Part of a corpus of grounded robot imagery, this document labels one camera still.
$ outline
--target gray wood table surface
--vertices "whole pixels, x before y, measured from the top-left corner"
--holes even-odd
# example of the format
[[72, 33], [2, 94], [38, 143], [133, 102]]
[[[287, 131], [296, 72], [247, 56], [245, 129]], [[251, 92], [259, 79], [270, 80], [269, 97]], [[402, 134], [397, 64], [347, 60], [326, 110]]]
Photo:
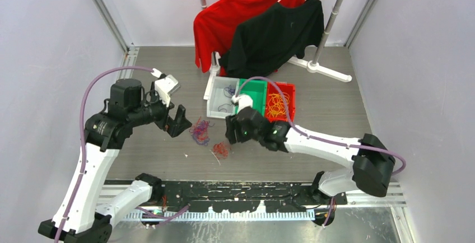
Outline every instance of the gray wood table surface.
[[[311, 59], [315, 48], [307, 48], [305, 59]], [[344, 83], [321, 74], [312, 74], [292, 64], [284, 64], [270, 79], [295, 84], [296, 112], [294, 122], [316, 132], [341, 137], [362, 137], [370, 132], [360, 90], [347, 48], [325, 48], [320, 60], [325, 67], [350, 74]], [[194, 47], [142, 47], [137, 66], [155, 67], [172, 74], [181, 89], [172, 97], [187, 109], [187, 118], [196, 123], [201, 117], [214, 126], [208, 128], [208, 146], [195, 143], [188, 131], [176, 138], [154, 124], [134, 129], [113, 163], [108, 179], [132, 179], [142, 172], [163, 180], [236, 180], [236, 181], [312, 181], [322, 170], [335, 170], [340, 165], [301, 153], [271, 152], [255, 141], [235, 144], [220, 163], [210, 151], [214, 144], [225, 141], [223, 119], [206, 118], [204, 89], [209, 73], [194, 64]], [[133, 78], [150, 87], [153, 77], [135, 71]]]

